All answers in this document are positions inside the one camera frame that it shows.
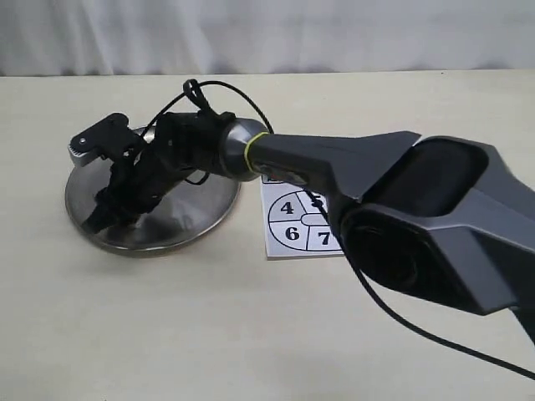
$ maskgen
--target wooden table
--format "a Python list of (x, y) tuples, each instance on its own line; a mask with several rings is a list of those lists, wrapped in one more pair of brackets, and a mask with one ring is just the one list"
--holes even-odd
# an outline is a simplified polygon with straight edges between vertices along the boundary
[[(535, 383), (392, 321), (342, 257), (267, 261), (258, 181), (215, 231), (167, 256), (83, 239), (64, 209), (70, 138), (114, 111), (145, 124), (186, 78), (0, 79), (2, 401), (535, 399)], [(535, 71), (218, 78), (279, 133), (480, 140), (535, 186)], [(206, 94), (254, 117), (235, 94)], [(509, 311), (380, 294), (432, 332), (535, 369)]]

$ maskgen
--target white curtain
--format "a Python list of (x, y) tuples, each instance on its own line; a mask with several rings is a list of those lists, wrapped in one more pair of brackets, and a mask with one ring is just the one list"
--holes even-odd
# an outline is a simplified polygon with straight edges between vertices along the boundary
[(0, 74), (535, 68), (534, 0), (0, 0)]

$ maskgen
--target robotic arm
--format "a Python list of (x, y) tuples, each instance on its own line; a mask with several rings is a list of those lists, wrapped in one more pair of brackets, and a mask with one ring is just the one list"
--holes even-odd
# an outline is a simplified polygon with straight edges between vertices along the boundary
[(151, 212), (193, 172), (261, 174), (318, 192), (355, 273), (412, 297), (487, 315), (510, 308), (535, 342), (535, 193), (497, 150), (409, 131), (362, 138), (275, 135), (214, 112), (196, 81), (197, 113), (160, 113), (148, 143), (112, 114), (72, 138), (76, 165), (109, 158), (92, 231)]

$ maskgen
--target round metal plate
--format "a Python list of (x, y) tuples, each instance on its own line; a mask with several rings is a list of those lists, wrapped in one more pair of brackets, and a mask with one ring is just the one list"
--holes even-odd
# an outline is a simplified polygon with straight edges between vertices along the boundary
[[(142, 216), (135, 226), (110, 227), (95, 235), (85, 231), (82, 223), (96, 206), (95, 195), (108, 184), (110, 166), (109, 160), (95, 160), (75, 168), (65, 188), (65, 205), (71, 221), (86, 238), (120, 254), (148, 256), (195, 240), (225, 218), (240, 189), (239, 182), (218, 175), (211, 175), (199, 186), (182, 183), (150, 214)], [(202, 176), (203, 173), (198, 171), (191, 180)]]

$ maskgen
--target number 7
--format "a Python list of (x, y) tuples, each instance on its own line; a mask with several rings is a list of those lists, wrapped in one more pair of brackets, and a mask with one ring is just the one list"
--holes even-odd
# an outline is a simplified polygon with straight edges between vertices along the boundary
[(318, 236), (325, 236), (324, 240), (321, 241), (322, 244), (328, 245), (329, 244), (329, 236), (331, 235), (330, 232), (319, 232)]

